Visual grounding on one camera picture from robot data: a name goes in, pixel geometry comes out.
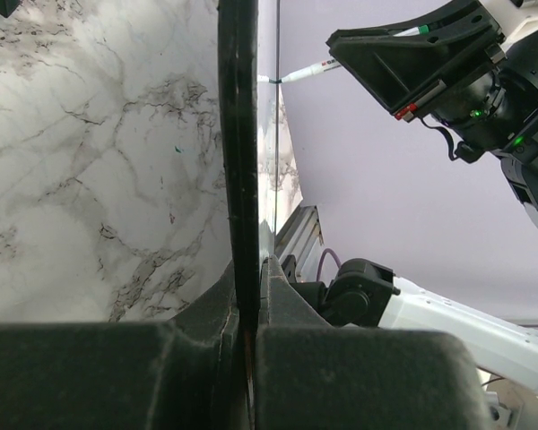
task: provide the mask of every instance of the wire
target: wire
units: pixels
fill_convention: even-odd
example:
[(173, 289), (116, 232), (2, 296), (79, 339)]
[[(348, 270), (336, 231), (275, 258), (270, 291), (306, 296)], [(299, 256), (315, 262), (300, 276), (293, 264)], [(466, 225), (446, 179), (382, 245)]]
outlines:
[(488, 385), (489, 383), (496, 383), (498, 381), (502, 381), (504, 378), (502, 376), (499, 376), (498, 378), (493, 378), (493, 379), (490, 379), (489, 381), (483, 383), (481, 385), (481, 387), (485, 387), (486, 385)]
[(436, 130), (440, 132), (443, 136), (445, 136), (445, 139), (447, 140), (447, 146), (448, 146), (448, 159), (451, 161), (457, 161), (458, 157), (455, 155), (455, 141), (452, 138), (452, 134), (445, 128), (445, 127), (434, 127), (432, 125), (428, 125), (424, 118), (421, 118), (422, 125), (429, 128), (430, 130)]
[(319, 268), (317, 269), (317, 282), (321, 280), (321, 272), (323, 271), (323, 262), (325, 261), (325, 257), (327, 254), (331, 254), (331, 256), (334, 259), (334, 262), (337, 263), (337, 269), (341, 269), (341, 259), (339, 256), (330, 248), (326, 248), (323, 253), (321, 254), (321, 258), (319, 259)]

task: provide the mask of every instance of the screw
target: screw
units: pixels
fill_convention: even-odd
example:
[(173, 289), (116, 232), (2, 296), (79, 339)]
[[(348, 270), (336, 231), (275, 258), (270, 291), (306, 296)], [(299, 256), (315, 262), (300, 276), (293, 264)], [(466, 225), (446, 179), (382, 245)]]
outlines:
[(498, 421), (500, 419), (500, 413), (496, 410), (496, 408), (490, 406), (490, 413), (492, 414), (493, 421)]

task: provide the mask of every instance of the black cable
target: black cable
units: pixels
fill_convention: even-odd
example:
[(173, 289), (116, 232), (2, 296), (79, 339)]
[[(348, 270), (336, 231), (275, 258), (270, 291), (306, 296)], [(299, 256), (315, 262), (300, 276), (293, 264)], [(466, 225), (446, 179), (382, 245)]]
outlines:
[(489, 383), (496, 383), (498, 381), (502, 381), (504, 378), (502, 376), (499, 376), (498, 378), (494, 378), (494, 379), (490, 379), (489, 381), (483, 383), (481, 385), (481, 387), (485, 387), (486, 385), (488, 385)]
[(432, 126), (428, 125), (424, 118), (421, 118), (422, 125), (429, 128), (430, 130), (436, 130), (440, 132), (443, 136), (445, 136), (445, 139), (447, 140), (447, 146), (448, 146), (448, 159), (451, 161), (457, 161), (458, 157), (455, 155), (455, 141), (452, 138), (452, 134), (445, 128), (445, 127), (438, 127), (438, 126)]

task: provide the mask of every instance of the gray marble veining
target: gray marble veining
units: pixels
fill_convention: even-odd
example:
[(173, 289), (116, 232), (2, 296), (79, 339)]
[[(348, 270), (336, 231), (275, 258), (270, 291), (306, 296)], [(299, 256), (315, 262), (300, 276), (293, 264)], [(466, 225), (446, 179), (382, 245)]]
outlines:
[(230, 259), (213, 0), (0, 17), (0, 321), (169, 318)]

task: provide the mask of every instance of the white marble wall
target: white marble wall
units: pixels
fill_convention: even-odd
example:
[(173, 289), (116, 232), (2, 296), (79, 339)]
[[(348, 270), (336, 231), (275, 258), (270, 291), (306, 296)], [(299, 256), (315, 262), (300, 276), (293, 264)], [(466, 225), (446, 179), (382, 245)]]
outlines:
[(0, 321), (169, 318), (230, 260), (215, 0), (0, 17)]

